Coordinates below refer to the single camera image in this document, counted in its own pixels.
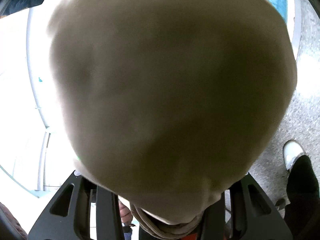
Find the shoe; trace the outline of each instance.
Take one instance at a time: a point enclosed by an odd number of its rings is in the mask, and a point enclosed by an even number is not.
[[[306,155],[306,153],[297,141],[287,141],[283,146],[283,158],[287,171],[290,172],[296,160],[303,155]]]

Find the white shoe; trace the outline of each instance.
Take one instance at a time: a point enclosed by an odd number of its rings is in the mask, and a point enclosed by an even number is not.
[[[287,171],[290,171],[296,160],[305,154],[305,151],[297,141],[287,141],[283,146],[284,164]]]

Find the hand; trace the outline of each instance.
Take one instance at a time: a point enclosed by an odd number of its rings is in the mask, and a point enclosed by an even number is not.
[[[121,222],[125,223],[126,225],[129,225],[133,220],[133,215],[131,214],[131,211],[127,206],[125,206],[120,200],[119,200],[119,210],[120,210],[120,217]]]

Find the person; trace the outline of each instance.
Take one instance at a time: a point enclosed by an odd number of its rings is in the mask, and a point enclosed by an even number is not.
[[[47,3],[76,169],[128,200],[150,235],[190,234],[290,103],[297,70],[281,15],[267,0]]]
[[[295,140],[284,144],[283,155],[290,172],[286,189],[290,204],[285,206],[284,221],[294,240],[320,239],[319,182],[310,158]]]

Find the speckled floor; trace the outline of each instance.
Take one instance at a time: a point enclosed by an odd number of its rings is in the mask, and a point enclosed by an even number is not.
[[[287,113],[250,173],[275,203],[286,197],[288,173],[282,147],[301,143],[320,181],[320,19],[308,0],[301,0],[301,38],[297,56],[298,84]]]

